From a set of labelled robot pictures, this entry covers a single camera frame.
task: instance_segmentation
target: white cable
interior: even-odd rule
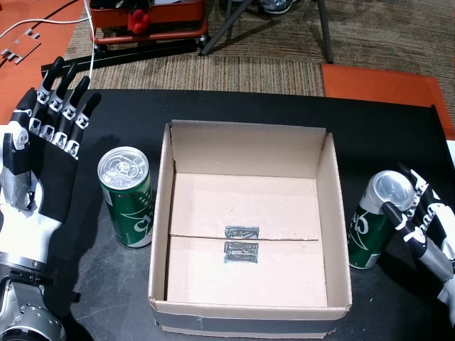
[[[87,0],[84,0],[84,7],[85,7],[85,11],[87,12],[87,18],[89,19],[89,22],[90,22],[90,28],[92,29],[92,37],[93,37],[92,59],[90,61],[90,71],[88,72],[88,77],[90,77],[90,80],[91,80],[92,72],[93,72],[93,62],[95,60],[95,30],[93,29],[92,16],[90,15],[90,10],[88,9]]]
[[[11,31],[16,26],[22,25],[23,23],[61,23],[61,24],[66,24],[66,23],[82,23],[83,21],[86,21],[86,20],[89,20],[89,18],[83,18],[83,19],[73,20],[73,21],[56,21],[56,20],[48,20],[48,19],[27,19],[27,20],[22,20],[22,21],[19,21],[18,23],[15,23],[14,25],[12,25],[12,27],[10,27],[6,31],[4,31],[0,35],[0,38],[2,38],[5,34],[7,34],[9,31]]]

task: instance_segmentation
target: red toolbox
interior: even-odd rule
[[[90,33],[90,39],[98,45],[182,38],[198,38],[202,44],[207,41],[208,22],[205,16],[205,0],[152,5],[148,10],[149,27],[139,35],[128,32],[98,38],[96,37],[97,28],[126,28],[130,10],[91,9],[91,13],[95,37]]]

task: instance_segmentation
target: can lid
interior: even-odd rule
[[[376,204],[380,207],[390,201],[400,211],[405,211],[414,202],[414,188],[411,182],[401,173],[384,170],[371,179],[373,186],[368,186]]]
[[[139,149],[118,147],[108,151],[98,163],[98,178],[114,190],[128,190],[149,173],[147,157]]]

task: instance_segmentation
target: open cardboard box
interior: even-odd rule
[[[307,338],[335,330],[352,297],[332,135],[166,125],[149,300],[170,332]]]

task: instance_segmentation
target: orange mat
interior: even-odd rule
[[[446,138],[455,140],[454,126],[435,77],[329,64],[322,65],[322,73],[327,97],[422,107],[435,104]]]
[[[0,0],[0,34],[18,21],[44,18],[70,0]],[[82,0],[69,5],[50,20],[73,21],[80,18]],[[24,23],[0,38],[0,51],[7,48],[35,23]],[[52,63],[59,55],[64,56],[75,24],[53,25],[42,23],[33,30],[40,33],[38,46],[30,55],[16,65],[6,61],[0,67],[0,124],[8,122],[14,107],[30,87],[37,88],[42,80],[41,65]]]

